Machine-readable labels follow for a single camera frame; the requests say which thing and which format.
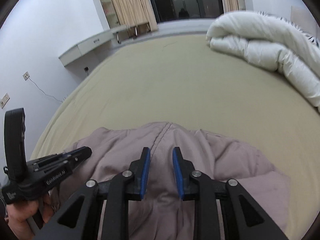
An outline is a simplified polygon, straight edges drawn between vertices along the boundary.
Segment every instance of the white comforter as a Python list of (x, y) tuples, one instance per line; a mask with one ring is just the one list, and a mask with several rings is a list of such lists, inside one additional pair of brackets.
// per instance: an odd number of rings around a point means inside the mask
[(217, 18), (207, 36), (210, 48), (278, 71), (320, 111), (320, 49), (294, 26), (254, 12)]

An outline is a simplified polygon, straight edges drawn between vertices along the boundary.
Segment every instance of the bed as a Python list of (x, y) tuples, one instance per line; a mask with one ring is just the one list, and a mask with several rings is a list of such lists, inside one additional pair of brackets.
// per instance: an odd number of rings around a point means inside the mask
[(32, 159), (61, 152), (98, 127), (169, 121), (260, 149), (291, 178), (286, 235), (301, 239), (320, 210), (320, 116), (277, 73), (211, 51), (205, 35), (128, 45), (104, 60), (66, 99)]

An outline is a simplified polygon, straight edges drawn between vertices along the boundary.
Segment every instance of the white outlet plate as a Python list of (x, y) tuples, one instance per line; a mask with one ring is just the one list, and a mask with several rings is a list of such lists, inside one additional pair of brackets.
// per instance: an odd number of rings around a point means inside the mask
[(27, 80), (30, 77), (28, 71), (23, 74), (24, 80)]
[(3, 108), (9, 99), (10, 99), (10, 97), (9, 97), (8, 93), (6, 93), (4, 95), (4, 97), (0, 100), (0, 107)]

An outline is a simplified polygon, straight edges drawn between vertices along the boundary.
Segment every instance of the silver screw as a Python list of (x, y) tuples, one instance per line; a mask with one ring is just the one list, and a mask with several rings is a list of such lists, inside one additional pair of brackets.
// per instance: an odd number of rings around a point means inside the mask
[(228, 183), (230, 186), (233, 187), (238, 185), (238, 181), (236, 181), (235, 179), (230, 179)]
[(87, 183), (85, 184), (87, 187), (93, 187), (96, 185), (96, 182), (92, 179), (88, 180)]
[(132, 171), (124, 171), (122, 172), (122, 176), (124, 177), (130, 177), (132, 175)]
[(191, 172), (191, 175), (194, 177), (200, 177), (201, 176), (201, 171), (193, 171)]

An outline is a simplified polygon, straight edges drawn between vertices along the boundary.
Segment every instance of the human hand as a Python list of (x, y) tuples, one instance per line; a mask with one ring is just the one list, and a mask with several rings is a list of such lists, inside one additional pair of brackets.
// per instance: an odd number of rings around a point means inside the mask
[[(42, 198), (44, 202), (42, 219), (45, 224), (48, 223), (50, 218), (53, 216), (54, 211), (51, 206), (51, 198), (49, 194), (45, 194)], [(24, 200), (21, 202), (7, 205), (7, 212), (9, 218), (8, 225), (19, 240), (31, 240), (34, 237), (34, 234), (27, 223), (27, 218), (30, 218), (33, 215), (35, 215), (37, 213), (38, 208), (38, 200)]]

